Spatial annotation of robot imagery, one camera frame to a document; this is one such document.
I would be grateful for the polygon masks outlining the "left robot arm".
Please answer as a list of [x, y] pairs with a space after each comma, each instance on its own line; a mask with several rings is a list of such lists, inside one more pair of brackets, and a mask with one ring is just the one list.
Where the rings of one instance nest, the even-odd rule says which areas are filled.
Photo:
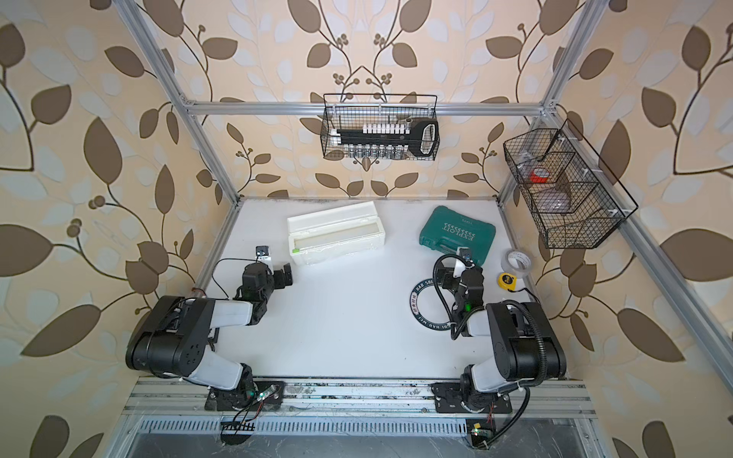
[[212, 389], [242, 389], [247, 368], [215, 351], [216, 331], [259, 324], [273, 292], [292, 284], [290, 264], [272, 270], [255, 261], [242, 272], [242, 284], [233, 300], [163, 296], [133, 333], [126, 366]]

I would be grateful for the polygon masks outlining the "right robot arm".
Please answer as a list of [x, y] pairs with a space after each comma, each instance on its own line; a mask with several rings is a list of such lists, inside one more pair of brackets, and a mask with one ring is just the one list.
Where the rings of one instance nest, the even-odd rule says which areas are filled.
[[479, 267], [450, 275], [446, 288], [454, 296], [450, 337], [489, 337], [492, 344], [490, 358], [467, 366], [461, 376], [464, 397], [537, 387], [566, 375], [566, 356], [540, 303], [484, 303]]

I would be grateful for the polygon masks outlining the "yellow tape measure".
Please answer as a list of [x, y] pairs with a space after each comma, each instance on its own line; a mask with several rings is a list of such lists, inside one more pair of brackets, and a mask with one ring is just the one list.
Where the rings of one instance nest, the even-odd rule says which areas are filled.
[[517, 290], [517, 277], [511, 273], [502, 272], [497, 277], [497, 284], [506, 291], [514, 292]]

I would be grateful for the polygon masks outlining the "clear tape roll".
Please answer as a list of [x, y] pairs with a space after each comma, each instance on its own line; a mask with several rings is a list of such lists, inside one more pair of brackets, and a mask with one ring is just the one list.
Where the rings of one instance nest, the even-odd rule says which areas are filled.
[[504, 272], [525, 278], [531, 273], [533, 262], [529, 255], [521, 251], [507, 250], [502, 255], [501, 266]]

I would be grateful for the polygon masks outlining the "green tool case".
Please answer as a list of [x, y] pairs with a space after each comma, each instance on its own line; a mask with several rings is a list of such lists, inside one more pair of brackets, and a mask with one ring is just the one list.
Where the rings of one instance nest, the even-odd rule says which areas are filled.
[[494, 225], [440, 205], [433, 210], [421, 229], [419, 244], [442, 254], [456, 254], [460, 248], [468, 248], [473, 262], [482, 266], [495, 237]]

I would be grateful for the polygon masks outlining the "red item in basket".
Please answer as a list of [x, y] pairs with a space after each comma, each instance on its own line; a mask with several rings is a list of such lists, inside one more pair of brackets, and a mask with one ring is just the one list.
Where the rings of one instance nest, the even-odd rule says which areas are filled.
[[543, 167], [536, 167], [530, 171], [530, 183], [542, 184], [547, 183], [551, 177], [550, 172]]

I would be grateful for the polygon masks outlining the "black socket set holder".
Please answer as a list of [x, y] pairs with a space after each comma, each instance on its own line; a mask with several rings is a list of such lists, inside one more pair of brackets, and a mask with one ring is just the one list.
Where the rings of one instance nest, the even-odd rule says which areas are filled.
[[353, 129], [335, 129], [329, 139], [340, 145], [406, 147], [416, 158], [427, 158], [439, 147], [439, 123], [436, 119], [419, 118], [395, 124], [366, 124]]

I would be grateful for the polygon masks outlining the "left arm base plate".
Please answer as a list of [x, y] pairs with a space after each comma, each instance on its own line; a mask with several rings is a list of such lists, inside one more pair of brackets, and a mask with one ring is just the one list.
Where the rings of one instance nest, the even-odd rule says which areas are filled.
[[204, 409], [206, 411], [239, 411], [257, 408], [263, 403], [265, 410], [278, 410], [284, 400], [286, 382], [282, 380], [255, 380], [246, 382], [234, 390], [209, 389]]

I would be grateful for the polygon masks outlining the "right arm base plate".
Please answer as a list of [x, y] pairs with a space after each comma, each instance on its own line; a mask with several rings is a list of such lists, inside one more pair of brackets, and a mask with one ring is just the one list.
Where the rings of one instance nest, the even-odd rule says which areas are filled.
[[431, 385], [435, 410], [438, 413], [473, 413], [488, 415], [509, 414], [513, 407], [509, 399], [496, 393], [483, 393], [464, 387], [458, 382], [443, 382]]

